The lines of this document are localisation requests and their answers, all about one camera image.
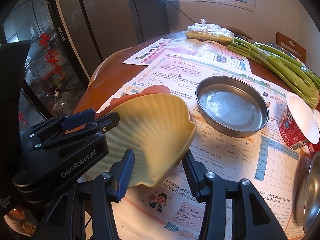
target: screw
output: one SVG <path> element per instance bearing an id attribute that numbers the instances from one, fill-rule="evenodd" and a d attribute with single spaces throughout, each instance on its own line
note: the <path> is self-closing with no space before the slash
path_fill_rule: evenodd
<path id="1" fill-rule="evenodd" d="M 207 172 L 205 175 L 206 175 L 208 178 L 210 178 L 210 179 L 213 179 L 213 178 L 216 176 L 216 174 L 214 174 L 214 173 L 211 172 L 211 171 Z"/>
<path id="2" fill-rule="evenodd" d="M 248 179 L 241 179 L 241 183 L 245 186 L 248 186 L 250 184 L 250 181 Z"/>
<path id="3" fill-rule="evenodd" d="M 104 178 L 104 179 L 108 179 L 111 177 L 111 174 L 109 172 L 104 172 L 101 174 L 101 177 Z"/>

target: white plastic bag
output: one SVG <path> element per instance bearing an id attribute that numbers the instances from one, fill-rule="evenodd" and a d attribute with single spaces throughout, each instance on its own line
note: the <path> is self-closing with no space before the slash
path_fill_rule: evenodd
<path id="1" fill-rule="evenodd" d="M 221 28 L 219 25 L 205 23 L 205 19 L 201 19 L 201 24 L 189 26 L 188 30 L 184 33 L 189 39 L 210 40 L 218 42 L 233 41 L 233 32 Z"/>

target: red and white paper cup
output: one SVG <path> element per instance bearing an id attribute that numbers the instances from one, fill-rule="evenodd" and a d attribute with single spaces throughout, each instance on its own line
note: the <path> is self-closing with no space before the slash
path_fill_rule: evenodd
<path id="1" fill-rule="evenodd" d="M 313 111 L 313 114 L 315 116 L 318 129 L 320 130 L 320 112 L 315 109 Z M 308 148 L 311 155 L 313 156 L 317 151 L 320 151 L 320 142 L 318 142 L 317 144 L 308 143 Z"/>
<path id="2" fill-rule="evenodd" d="M 294 93 L 287 93 L 287 106 L 279 122 L 280 134 L 291 149 L 319 142 L 319 129 L 310 107 Z"/>

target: wooden table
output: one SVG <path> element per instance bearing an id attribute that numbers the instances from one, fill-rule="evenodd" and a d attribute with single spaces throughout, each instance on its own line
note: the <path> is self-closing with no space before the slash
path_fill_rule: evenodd
<path id="1" fill-rule="evenodd" d="M 101 70 L 97 78 L 82 96 L 75 113 L 92 108 L 97 111 L 105 101 L 115 94 L 125 83 L 137 76 L 147 66 L 123 64 L 122 62 L 137 53 L 141 49 L 149 46 L 160 38 L 186 38 L 184 32 L 170 33 L 157 37 L 123 51 L 117 55 L 104 69 Z M 262 77 L 274 84 L 292 92 L 292 90 L 276 75 L 265 69 L 262 65 L 249 59 L 253 74 Z"/>

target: plate under celery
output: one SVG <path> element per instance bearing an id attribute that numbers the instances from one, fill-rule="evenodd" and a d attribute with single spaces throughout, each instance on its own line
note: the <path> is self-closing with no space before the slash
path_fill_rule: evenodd
<path id="1" fill-rule="evenodd" d="M 196 124 L 190 121 L 186 103 L 175 95 L 151 94 L 124 102 L 113 109 L 119 125 L 106 133 L 109 154 L 86 172 L 88 180 L 109 171 L 127 148 L 135 152 L 129 187 L 158 187 L 188 148 Z"/>

